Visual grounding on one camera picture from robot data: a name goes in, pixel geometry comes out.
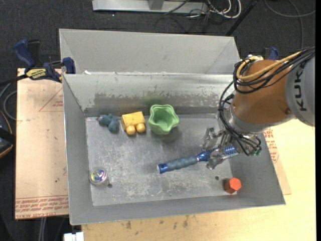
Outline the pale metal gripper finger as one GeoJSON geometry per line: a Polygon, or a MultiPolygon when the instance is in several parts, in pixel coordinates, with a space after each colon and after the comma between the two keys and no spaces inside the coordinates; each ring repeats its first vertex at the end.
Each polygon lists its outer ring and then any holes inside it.
{"type": "Polygon", "coordinates": [[[221,130],[215,130],[214,127],[208,127],[203,137],[202,147],[214,147],[218,138],[222,135],[221,130]]]}
{"type": "Polygon", "coordinates": [[[220,151],[213,151],[208,156],[208,162],[206,164],[206,167],[210,170],[214,170],[219,164],[221,164],[226,159],[227,157],[225,155],[222,155],[220,151]]]}

